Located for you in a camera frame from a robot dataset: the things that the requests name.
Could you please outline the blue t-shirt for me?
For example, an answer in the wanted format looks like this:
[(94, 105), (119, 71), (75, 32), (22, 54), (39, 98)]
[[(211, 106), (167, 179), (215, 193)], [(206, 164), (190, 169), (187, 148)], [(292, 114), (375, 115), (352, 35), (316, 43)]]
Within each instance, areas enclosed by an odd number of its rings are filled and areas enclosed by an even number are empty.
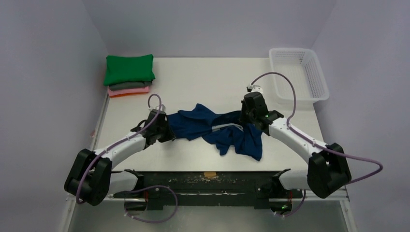
[(221, 156), (234, 147), (237, 154), (260, 161), (263, 154), (262, 131), (253, 124), (241, 122), (240, 116), (241, 111), (217, 114), (198, 103), (190, 111), (179, 110), (168, 115), (168, 121), (177, 139), (192, 141), (201, 137), (214, 145)]

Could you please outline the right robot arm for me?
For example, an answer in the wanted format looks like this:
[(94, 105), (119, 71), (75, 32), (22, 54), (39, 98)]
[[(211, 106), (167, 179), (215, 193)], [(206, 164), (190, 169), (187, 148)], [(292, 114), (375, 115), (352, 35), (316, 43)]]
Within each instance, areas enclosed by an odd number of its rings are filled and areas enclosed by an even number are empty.
[(283, 114), (268, 110), (260, 92), (246, 94), (241, 103), (241, 121), (279, 140), (307, 164), (304, 170), (285, 169), (274, 175), (271, 190), (276, 196), (282, 197), (292, 189), (303, 189), (324, 199), (351, 181), (351, 172), (339, 144), (328, 145), (291, 127)]

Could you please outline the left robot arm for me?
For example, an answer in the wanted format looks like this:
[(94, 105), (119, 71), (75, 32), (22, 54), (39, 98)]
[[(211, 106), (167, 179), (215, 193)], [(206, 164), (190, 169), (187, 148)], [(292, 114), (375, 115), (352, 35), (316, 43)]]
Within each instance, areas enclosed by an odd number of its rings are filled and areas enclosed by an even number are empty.
[(113, 168), (156, 142), (174, 140), (175, 134), (163, 110), (152, 109), (142, 123), (143, 127), (131, 129), (124, 138), (105, 148), (79, 151), (64, 183), (64, 190), (75, 196), (78, 204), (96, 206), (108, 195), (127, 192), (137, 198), (144, 193), (144, 184), (139, 181), (141, 176), (137, 172), (118, 172)]

